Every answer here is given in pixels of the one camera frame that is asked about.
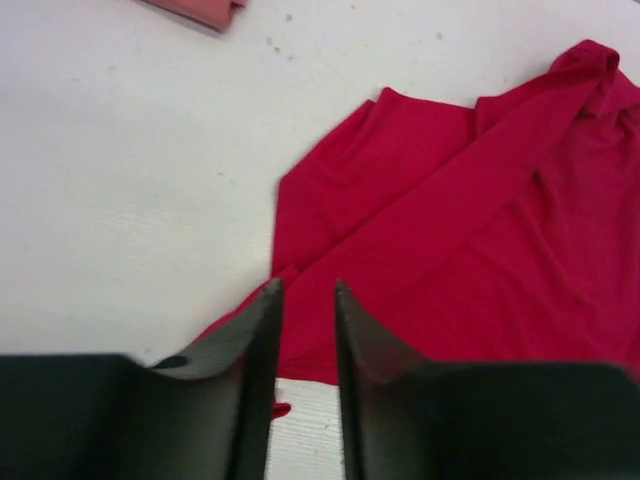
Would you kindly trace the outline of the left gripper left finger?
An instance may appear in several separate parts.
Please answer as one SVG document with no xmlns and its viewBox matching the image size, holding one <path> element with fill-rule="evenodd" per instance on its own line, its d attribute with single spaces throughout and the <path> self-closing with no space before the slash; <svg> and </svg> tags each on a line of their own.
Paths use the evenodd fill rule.
<svg viewBox="0 0 640 480">
<path fill-rule="evenodd" d="M 261 479 L 283 285 L 153 366 L 121 354 L 1 359 L 5 479 Z"/>
</svg>

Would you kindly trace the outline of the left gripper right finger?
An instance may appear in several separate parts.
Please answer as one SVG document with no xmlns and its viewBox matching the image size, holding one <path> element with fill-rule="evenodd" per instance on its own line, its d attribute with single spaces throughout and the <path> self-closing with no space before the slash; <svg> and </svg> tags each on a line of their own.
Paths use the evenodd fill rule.
<svg viewBox="0 0 640 480">
<path fill-rule="evenodd" d="M 639 387 L 588 362 L 436 362 L 335 293 L 349 479 L 635 479 Z"/>
</svg>

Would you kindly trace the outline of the bright red t shirt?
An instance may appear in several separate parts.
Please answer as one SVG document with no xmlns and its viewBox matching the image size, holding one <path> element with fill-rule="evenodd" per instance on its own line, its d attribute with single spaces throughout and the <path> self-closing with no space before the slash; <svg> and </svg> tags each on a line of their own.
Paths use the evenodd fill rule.
<svg viewBox="0 0 640 480">
<path fill-rule="evenodd" d="M 585 40 L 471 108 L 390 88 L 278 186 L 278 376 L 336 384 L 346 282 L 437 361 L 639 369 L 639 89 Z"/>
</svg>

